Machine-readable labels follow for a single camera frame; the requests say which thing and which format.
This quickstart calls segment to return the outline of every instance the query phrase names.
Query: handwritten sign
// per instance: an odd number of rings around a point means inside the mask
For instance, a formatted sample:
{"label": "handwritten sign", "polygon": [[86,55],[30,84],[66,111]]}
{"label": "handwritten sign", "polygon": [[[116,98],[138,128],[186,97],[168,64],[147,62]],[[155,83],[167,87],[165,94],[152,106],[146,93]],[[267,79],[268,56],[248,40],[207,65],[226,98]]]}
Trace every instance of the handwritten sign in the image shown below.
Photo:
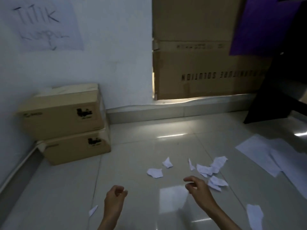
{"label": "handwritten sign", "polygon": [[23,51],[83,50],[69,0],[0,0],[0,12]]}

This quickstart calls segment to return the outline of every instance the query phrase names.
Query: black logo on box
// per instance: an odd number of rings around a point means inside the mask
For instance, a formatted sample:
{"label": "black logo on box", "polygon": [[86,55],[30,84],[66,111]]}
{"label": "black logo on box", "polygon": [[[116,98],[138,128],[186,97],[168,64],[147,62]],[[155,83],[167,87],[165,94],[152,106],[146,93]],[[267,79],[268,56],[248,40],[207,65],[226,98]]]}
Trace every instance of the black logo on box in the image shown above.
{"label": "black logo on box", "polygon": [[23,114],[23,116],[24,116],[25,118],[29,118],[29,117],[31,117],[31,116],[42,115],[42,114],[43,114],[42,112],[36,112],[36,113],[30,113],[30,114],[25,113],[25,114]]}
{"label": "black logo on box", "polygon": [[100,143],[101,139],[99,139],[99,138],[96,138],[96,139],[88,138],[87,141],[88,141],[88,144],[94,146],[95,144]]}
{"label": "black logo on box", "polygon": [[82,108],[77,108],[77,115],[81,117],[82,119],[89,119],[91,116],[87,115],[92,115],[93,112],[89,109],[86,109],[85,111],[82,110]]}

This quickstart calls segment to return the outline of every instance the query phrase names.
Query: torn paper piece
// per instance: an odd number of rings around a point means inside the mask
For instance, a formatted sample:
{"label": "torn paper piece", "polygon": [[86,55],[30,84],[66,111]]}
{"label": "torn paper piece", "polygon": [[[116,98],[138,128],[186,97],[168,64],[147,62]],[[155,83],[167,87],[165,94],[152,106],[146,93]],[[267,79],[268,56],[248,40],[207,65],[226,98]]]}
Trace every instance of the torn paper piece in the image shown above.
{"label": "torn paper piece", "polygon": [[296,189],[307,199],[307,155],[274,149],[271,150],[271,155]]}
{"label": "torn paper piece", "polygon": [[195,169],[195,167],[192,165],[190,158],[189,158],[189,165],[190,165],[190,170],[193,171]]}
{"label": "torn paper piece", "polygon": [[212,169],[212,172],[214,174],[217,174],[220,169],[224,166],[225,162],[227,161],[228,159],[225,157],[225,156],[222,156],[222,157],[216,157],[213,161],[213,163],[210,165],[213,169]]}
{"label": "torn paper piece", "polygon": [[91,217],[92,214],[94,214],[95,210],[97,209],[98,205],[94,206],[93,209],[91,209],[89,212],[88,212],[88,215]]}
{"label": "torn paper piece", "polygon": [[273,177],[276,177],[281,169],[271,158],[270,151],[272,147],[269,146],[267,142],[267,139],[256,134],[239,144],[236,149],[266,170]]}
{"label": "torn paper piece", "polygon": [[252,230],[262,230],[263,212],[259,205],[247,205],[248,221]]}
{"label": "torn paper piece", "polygon": [[212,176],[209,181],[212,182],[214,185],[228,186],[228,183],[226,181],[224,181],[223,179],[219,179],[216,176]]}
{"label": "torn paper piece", "polygon": [[210,182],[210,180],[208,181],[208,186],[210,186],[213,189],[216,189],[218,191],[222,191],[222,189],[220,187],[218,187],[217,185],[214,185],[212,182]]}
{"label": "torn paper piece", "polygon": [[162,169],[148,169],[147,174],[152,176],[153,178],[163,177]]}
{"label": "torn paper piece", "polygon": [[212,167],[202,166],[197,164],[196,165],[197,171],[201,174],[208,174],[209,176],[212,175]]}
{"label": "torn paper piece", "polygon": [[171,161],[169,160],[169,157],[168,157],[164,162],[162,162],[162,164],[163,164],[166,168],[170,168],[170,167],[173,166],[172,163],[171,163]]}
{"label": "torn paper piece", "polygon": [[207,174],[202,174],[202,173],[200,173],[201,175],[203,175],[205,178],[207,178],[208,176],[207,176]]}

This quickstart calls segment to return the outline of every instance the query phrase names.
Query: stacked cardboard boxes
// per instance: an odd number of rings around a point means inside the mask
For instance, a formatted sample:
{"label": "stacked cardboard boxes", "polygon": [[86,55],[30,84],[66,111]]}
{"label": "stacked cardboard boxes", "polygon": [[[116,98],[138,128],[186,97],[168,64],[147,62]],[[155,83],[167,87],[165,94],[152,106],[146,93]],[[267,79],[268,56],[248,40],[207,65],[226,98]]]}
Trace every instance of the stacked cardboard boxes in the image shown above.
{"label": "stacked cardboard boxes", "polygon": [[25,101],[18,114],[22,127],[52,165],[111,151],[98,84],[50,89]]}
{"label": "stacked cardboard boxes", "polygon": [[156,99],[259,89],[271,58],[229,56],[245,0],[153,0]]}

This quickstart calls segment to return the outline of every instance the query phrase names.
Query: tiled floor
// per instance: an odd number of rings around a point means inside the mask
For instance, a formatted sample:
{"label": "tiled floor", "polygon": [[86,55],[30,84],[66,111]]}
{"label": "tiled floor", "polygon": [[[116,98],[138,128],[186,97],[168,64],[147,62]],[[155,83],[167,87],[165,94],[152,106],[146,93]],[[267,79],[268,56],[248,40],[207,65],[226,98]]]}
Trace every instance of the tiled floor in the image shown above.
{"label": "tiled floor", "polygon": [[[193,164],[210,165],[217,156],[228,161],[217,175],[229,183],[222,192],[212,190],[222,209],[242,228],[249,229],[245,207],[258,204],[265,230],[307,229],[307,200],[289,180],[273,178],[235,146],[255,133],[281,137],[298,151],[306,139],[294,133],[307,127],[293,118],[242,124],[246,112],[223,113],[111,126],[112,152],[50,166],[40,165],[12,213],[5,230],[96,230],[103,216],[103,201],[112,185],[129,194],[116,229],[218,229],[195,204],[182,179]],[[162,167],[170,157],[174,167]],[[146,174],[163,168],[163,178]],[[98,205],[89,218],[88,211]]]}

